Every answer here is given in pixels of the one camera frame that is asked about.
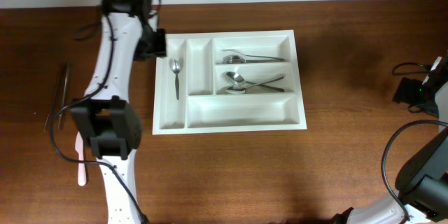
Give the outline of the small steel spoon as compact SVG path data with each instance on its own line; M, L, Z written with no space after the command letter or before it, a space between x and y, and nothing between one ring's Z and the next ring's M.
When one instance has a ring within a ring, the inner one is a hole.
M176 99L180 99L180 83L179 83L179 74L181 72L181 61L179 59L174 59L171 63L171 71L174 73L174 86L176 92Z

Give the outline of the pink plastic knife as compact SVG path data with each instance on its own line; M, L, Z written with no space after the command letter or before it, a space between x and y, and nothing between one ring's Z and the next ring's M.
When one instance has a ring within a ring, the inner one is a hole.
M77 133L76 135L75 150L78 154L78 160L84 161L84 146L80 133ZM87 184L86 168L83 163L78 164L78 184L79 186L85 186Z

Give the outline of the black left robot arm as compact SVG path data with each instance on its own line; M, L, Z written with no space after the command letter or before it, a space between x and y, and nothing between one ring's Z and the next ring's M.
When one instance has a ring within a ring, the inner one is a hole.
M129 102L134 62L166 57L165 30L151 25L153 0L101 0L101 43L82 98L69 105L104 180L109 223L147 223L137 202L134 162L142 123Z

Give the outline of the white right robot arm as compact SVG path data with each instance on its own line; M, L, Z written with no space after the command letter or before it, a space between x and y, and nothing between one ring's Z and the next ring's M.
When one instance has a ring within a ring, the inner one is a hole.
M447 219L447 84L435 93L438 120L416 120L400 127L389 139L382 158L381 176L388 194L361 208L349 208L332 217L336 224L429 223ZM401 168L395 189L386 177L386 158L392 143L406 129L437 125L439 133Z

